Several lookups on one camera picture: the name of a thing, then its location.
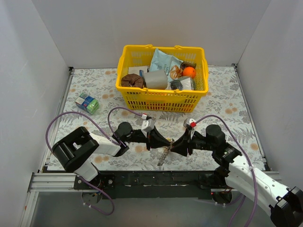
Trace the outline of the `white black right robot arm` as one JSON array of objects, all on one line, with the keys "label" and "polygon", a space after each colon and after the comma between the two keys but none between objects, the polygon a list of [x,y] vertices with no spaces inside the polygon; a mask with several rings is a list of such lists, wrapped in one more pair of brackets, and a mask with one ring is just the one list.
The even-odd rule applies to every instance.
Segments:
[{"label": "white black right robot arm", "polygon": [[277,227],[298,227],[303,222],[303,192],[277,182],[258,168],[249,165],[242,152],[225,139],[221,127],[207,126],[205,136],[195,131],[196,123],[185,124],[185,133],[172,145],[171,151],[188,156],[194,149],[212,152],[219,165],[214,176],[220,188],[227,186],[256,201]]}]

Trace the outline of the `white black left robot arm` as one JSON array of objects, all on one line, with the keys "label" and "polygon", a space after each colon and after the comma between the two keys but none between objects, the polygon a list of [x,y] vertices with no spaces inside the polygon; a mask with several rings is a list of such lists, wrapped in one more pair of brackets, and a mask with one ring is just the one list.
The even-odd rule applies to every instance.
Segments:
[{"label": "white black left robot arm", "polygon": [[147,150],[170,146],[170,141],[157,131],[152,119],[144,120],[139,130],[134,130],[128,122],[122,122],[112,138],[121,141],[121,145],[79,127],[55,143],[52,150],[67,173],[76,173],[90,189],[96,189],[101,178],[89,162],[93,153],[120,157],[129,149],[127,143],[131,142],[144,143]]}]

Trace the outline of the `large silver keyring with chain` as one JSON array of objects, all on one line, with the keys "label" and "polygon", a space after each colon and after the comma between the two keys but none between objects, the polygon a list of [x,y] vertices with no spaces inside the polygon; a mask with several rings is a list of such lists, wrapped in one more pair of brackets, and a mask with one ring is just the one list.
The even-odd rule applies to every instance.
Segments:
[{"label": "large silver keyring with chain", "polygon": [[168,147],[166,147],[158,161],[157,166],[162,166],[166,157],[168,156],[168,154],[170,153],[170,150],[172,148],[172,144],[175,142],[174,139],[168,139],[168,141],[170,142],[170,145]]}]

